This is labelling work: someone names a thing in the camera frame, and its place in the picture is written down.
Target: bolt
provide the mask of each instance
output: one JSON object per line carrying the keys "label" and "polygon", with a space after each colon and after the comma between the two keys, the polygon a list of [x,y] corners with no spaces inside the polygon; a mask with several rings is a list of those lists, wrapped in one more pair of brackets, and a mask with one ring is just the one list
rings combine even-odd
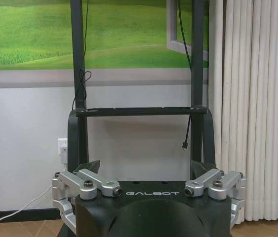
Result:
{"label": "bolt", "polygon": [[92,186],[93,186],[93,181],[91,181],[91,180],[84,181],[84,187],[85,188],[89,188],[89,187],[92,187]]}
{"label": "bolt", "polygon": [[222,187],[222,182],[219,180],[215,180],[212,182],[212,185],[217,187],[217,188],[221,188]]}
{"label": "bolt", "polygon": [[75,205],[75,197],[72,197],[72,198],[71,198],[71,204],[72,204],[72,205]]}
{"label": "bolt", "polygon": [[122,188],[116,188],[113,191],[114,197],[120,197],[122,195]]}
{"label": "bolt", "polygon": [[194,195],[194,190],[192,190],[192,189],[185,189],[184,192],[185,192],[185,195],[189,198]]}

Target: tile floor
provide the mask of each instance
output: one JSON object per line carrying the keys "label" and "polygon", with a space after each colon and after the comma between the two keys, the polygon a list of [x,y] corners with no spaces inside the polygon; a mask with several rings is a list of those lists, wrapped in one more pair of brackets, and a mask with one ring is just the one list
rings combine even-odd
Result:
{"label": "tile floor", "polygon": [[[55,237],[61,220],[0,224],[0,237]],[[244,222],[232,229],[233,237],[278,237],[277,221]]]}

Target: curtain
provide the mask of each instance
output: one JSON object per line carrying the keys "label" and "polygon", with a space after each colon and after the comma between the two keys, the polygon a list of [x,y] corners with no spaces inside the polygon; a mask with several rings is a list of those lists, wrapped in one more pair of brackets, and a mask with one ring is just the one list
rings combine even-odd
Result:
{"label": "curtain", "polygon": [[212,0],[209,108],[216,164],[247,177],[238,222],[278,218],[278,0]]}

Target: wall mural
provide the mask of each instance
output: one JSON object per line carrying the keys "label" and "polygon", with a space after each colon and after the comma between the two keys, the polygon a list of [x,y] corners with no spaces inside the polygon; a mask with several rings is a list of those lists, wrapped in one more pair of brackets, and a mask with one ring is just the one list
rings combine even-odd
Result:
{"label": "wall mural", "polygon": [[[191,1],[181,1],[190,43]],[[85,17],[85,0],[83,8]],[[90,0],[88,17],[87,68],[188,67],[184,54],[166,48],[166,0]],[[208,50],[208,4],[204,22]],[[68,0],[0,0],[0,70],[71,68]]]}

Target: black cable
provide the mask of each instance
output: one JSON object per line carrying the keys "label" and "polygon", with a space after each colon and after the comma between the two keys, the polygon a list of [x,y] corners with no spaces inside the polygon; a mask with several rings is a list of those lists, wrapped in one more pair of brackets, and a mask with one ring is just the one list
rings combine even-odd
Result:
{"label": "black cable", "polygon": [[183,42],[184,42],[184,46],[185,46],[185,52],[186,52],[189,68],[190,68],[190,71],[191,71],[192,70],[192,63],[190,61],[190,57],[189,57],[189,53],[188,53],[188,49],[187,49],[187,44],[186,44],[186,40],[185,40],[185,33],[184,33],[184,28],[183,28],[182,10],[181,10],[181,5],[180,5],[180,0],[178,0],[178,12],[179,12],[180,31],[182,33]]}
{"label": "black cable", "polygon": [[[187,56],[187,60],[188,60],[190,71],[192,71],[192,63],[191,63],[191,60],[190,60],[190,57],[189,57],[189,53],[188,53],[188,49],[187,49],[187,44],[186,44],[186,40],[185,40],[185,33],[184,33],[184,27],[183,27],[183,21],[182,21],[182,11],[181,11],[180,0],[178,0],[178,12],[179,12],[180,30],[181,30],[182,37],[183,37],[185,52],[186,52],[186,56]],[[190,127],[191,121],[192,121],[192,115],[189,115],[188,124],[187,124],[187,131],[186,131],[186,138],[185,138],[185,141],[183,142],[183,149],[184,150],[187,150],[187,148],[188,148],[188,142],[187,141],[188,141],[189,127]]]}
{"label": "black cable", "polygon": [[[87,79],[84,80],[86,73],[89,73],[89,77],[88,77]],[[82,76],[81,76],[81,79],[80,79],[80,82],[79,82],[78,89],[76,90],[76,93],[75,93],[75,95],[77,95],[78,92],[79,92],[80,87],[81,87],[81,86],[83,87],[83,89],[84,89],[84,98],[83,98],[82,100],[79,100],[80,102],[85,101],[86,98],[87,98],[87,93],[86,93],[86,88],[85,88],[85,86],[84,86],[84,83],[87,82],[90,78],[91,78],[91,71],[85,71],[84,73],[82,73]],[[72,102],[72,110],[74,109],[74,102],[75,102],[75,101],[76,101],[76,96],[74,97],[74,100],[73,100],[73,102]]]}
{"label": "black cable", "polygon": [[[85,33],[84,33],[84,53],[83,53],[84,59],[85,59],[85,55],[86,55],[86,35],[87,35],[87,23],[88,23],[88,9],[89,9],[89,0],[87,0],[87,7],[86,7],[86,20],[85,20]],[[84,80],[86,73],[90,73],[90,75],[87,79]],[[85,87],[84,84],[85,84],[85,82],[87,82],[91,78],[91,71],[83,72],[83,70],[81,69],[79,71],[79,78],[80,78],[79,86],[78,86],[78,88],[75,92],[75,97],[74,97],[73,102],[72,102],[72,110],[74,108],[74,102],[76,102],[76,96],[78,95],[79,89],[81,87],[83,87],[83,90],[84,90],[84,98],[82,100],[79,100],[79,102],[83,102],[87,98],[86,87]]]}
{"label": "black cable", "polygon": [[89,0],[87,0],[87,8],[86,8],[85,34],[84,34],[84,58],[85,58],[85,54],[86,54],[86,35],[87,35],[88,9],[89,9]]}

